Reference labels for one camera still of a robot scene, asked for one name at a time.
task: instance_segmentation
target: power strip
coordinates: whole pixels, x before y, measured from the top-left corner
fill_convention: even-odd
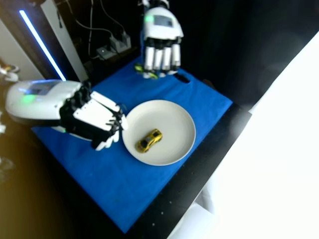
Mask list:
[[[118,53],[126,51],[131,48],[131,38],[125,32],[122,34],[122,40],[118,40],[114,37],[110,38],[111,51],[107,48],[108,46],[103,46],[96,49],[96,52],[101,60],[107,60]]]

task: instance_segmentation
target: round plate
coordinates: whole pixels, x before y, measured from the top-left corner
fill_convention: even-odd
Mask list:
[[[184,158],[194,145],[195,124],[189,113],[181,106],[163,100],[147,101],[127,115],[129,129],[123,131],[127,150],[139,161],[164,166]],[[157,128],[163,134],[160,142],[148,152],[140,153],[135,146],[138,141]]]

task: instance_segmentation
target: toy car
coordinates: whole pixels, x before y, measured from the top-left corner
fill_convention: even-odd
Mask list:
[[[158,129],[154,129],[137,143],[136,149],[140,153],[146,153],[150,147],[159,142],[162,138],[162,133]]]

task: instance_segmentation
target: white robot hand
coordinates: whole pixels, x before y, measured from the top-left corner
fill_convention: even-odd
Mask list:
[[[88,82],[22,81],[10,88],[5,108],[17,122],[51,126],[91,141],[95,150],[109,148],[119,141],[119,131],[128,128],[122,109],[92,92]]]
[[[180,42],[184,37],[177,18],[168,10],[168,0],[143,0],[149,9],[144,16],[144,77],[159,72],[174,74],[180,67]]]

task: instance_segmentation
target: led light strip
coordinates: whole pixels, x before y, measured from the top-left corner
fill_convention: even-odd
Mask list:
[[[25,14],[24,10],[20,10],[19,11],[20,15],[22,16],[25,24],[28,26],[28,28],[30,29],[32,35],[34,36],[35,40],[38,42],[39,46],[41,47],[41,49],[43,50],[44,54],[46,55],[46,57],[48,58],[48,60],[51,62],[52,66],[54,67],[56,73],[58,73],[58,75],[60,76],[62,81],[66,81],[64,75],[62,74],[60,68],[58,67],[58,65],[55,63],[54,59],[52,58],[50,52],[48,51],[48,49],[46,48],[46,46],[44,45],[43,41],[41,40],[39,34],[36,32],[34,26],[32,25],[31,21],[29,20],[28,16]]]

